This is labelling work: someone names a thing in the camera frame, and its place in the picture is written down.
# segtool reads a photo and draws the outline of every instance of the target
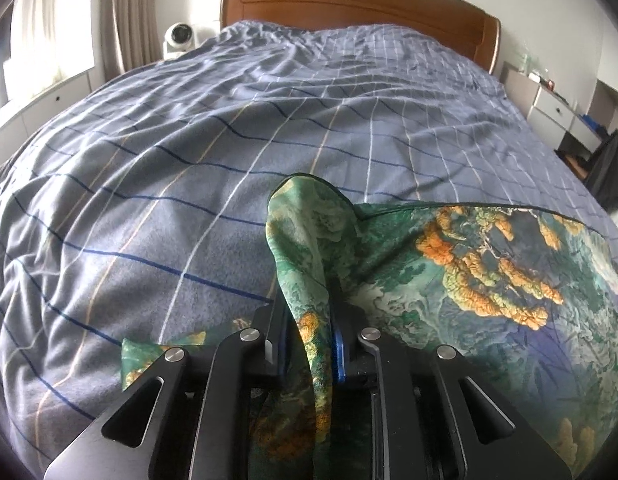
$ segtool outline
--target bedspread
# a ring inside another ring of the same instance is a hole
[[[0,169],[0,428],[41,477],[165,342],[275,291],[269,194],[533,205],[618,231],[472,62],[393,25],[226,28],[63,112]]]

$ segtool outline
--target wooden headboard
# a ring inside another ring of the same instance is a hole
[[[463,0],[222,0],[220,25],[263,20],[308,30],[395,23],[440,43],[493,72],[500,21]]]

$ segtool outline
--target silver screw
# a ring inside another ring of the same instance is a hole
[[[256,341],[260,337],[260,332],[255,328],[245,328],[240,332],[240,339],[243,341]]]
[[[375,341],[376,339],[380,339],[380,330],[372,326],[368,326],[367,328],[362,329],[360,335],[365,341]]]
[[[185,351],[182,348],[174,347],[169,348],[166,352],[164,352],[164,358],[169,361],[169,363],[177,363],[185,356]]]
[[[455,357],[455,348],[449,345],[440,345],[436,350],[438,357],[449,361]]]

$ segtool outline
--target blue cloth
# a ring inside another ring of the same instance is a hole
[[[0,170],[0,427],[35,475],[119,393],[120,342],[273,296],[269,193],[526,204],[618,231],[503,87],[393,25],[242,22],[73,105]]]

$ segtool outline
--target white camera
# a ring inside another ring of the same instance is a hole
[[[193,28],[186,23],[174,23],[164,35],[163,57],[164,59],[175,59],[193,46]]]

